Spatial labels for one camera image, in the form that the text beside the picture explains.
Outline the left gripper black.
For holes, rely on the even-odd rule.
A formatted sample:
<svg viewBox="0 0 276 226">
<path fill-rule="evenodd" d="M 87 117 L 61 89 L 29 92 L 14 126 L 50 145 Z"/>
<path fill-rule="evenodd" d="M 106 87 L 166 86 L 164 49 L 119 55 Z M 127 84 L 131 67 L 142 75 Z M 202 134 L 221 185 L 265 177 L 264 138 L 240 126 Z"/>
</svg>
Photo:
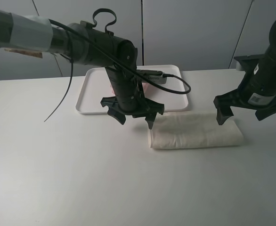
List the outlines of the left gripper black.
<svg viewBox="0 0 276 226">
<path fill-rule="evenodd" d="M 126 122 L 126 115 L 145 117 L 148 128 L 152 129 L 156 114 L 164 113 L 164 105 L 145 98 L 141 81 L 131 73 L 112 67 L 105 67 L 105 71 L 115 92 L 100 102 L 102 107 L 108 107 L 107 114 L 121 125 Z"/>
</svg>

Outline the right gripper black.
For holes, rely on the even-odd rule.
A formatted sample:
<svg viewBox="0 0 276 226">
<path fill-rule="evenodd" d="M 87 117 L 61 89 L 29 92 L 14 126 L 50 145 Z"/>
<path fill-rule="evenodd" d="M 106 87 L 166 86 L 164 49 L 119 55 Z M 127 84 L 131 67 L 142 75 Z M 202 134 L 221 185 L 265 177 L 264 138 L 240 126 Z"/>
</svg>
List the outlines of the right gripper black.
<svg viewBox="0 0 276 226">
<path fill-rule="evenodd" d="M 255 68 L 245 72 L 237 89 L 216 96 L 213 102 L 219 125 L 234 116 L 232 106 L 255 110 L 259 121 L 276 114 L 276 51 L 268 48 Z"/>
</svg>

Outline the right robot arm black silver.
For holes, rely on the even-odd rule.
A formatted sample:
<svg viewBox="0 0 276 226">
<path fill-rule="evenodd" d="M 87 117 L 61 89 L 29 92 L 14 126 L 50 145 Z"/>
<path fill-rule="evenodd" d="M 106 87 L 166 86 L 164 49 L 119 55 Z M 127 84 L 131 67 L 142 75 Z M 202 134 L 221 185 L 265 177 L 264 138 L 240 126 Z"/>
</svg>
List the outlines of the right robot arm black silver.
<svg viewBox="0 0 276 226">
<path fill-rule="evenodd" d="M 231 107 L 253 109 L 259 121 L 276 114 L 276 21 L 264 54 L 238 56 L 235 60 L 245 75 L 237 89 L 215 97 L 218 124 L 223 125 L 234 115 Z"/>
</svg>

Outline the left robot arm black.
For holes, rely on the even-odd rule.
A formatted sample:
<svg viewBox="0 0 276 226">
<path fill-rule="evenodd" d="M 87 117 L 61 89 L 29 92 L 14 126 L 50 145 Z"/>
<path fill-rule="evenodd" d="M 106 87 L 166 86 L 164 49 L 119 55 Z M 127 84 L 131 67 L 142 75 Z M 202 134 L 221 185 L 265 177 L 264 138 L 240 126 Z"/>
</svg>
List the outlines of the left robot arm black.
<svg viewBox="0 0 276 226">
<path fill-rule="evenodd" d="M 137 71 L 137 48 L 111 31 L 96 30 L 96 23 L 82 21 L 66 26 L 40 16 L 25 17 L 0 10 L 0 48 L 56 53 L 71 64 L 105 68 L 114 96 L 100 103 L 121 124 L 128 115 L 143 117 L 151 129 L 156 116 L 164 112 L 163 104 L 144 95 L 142 83 L 147 78 Z"/>
</svg>

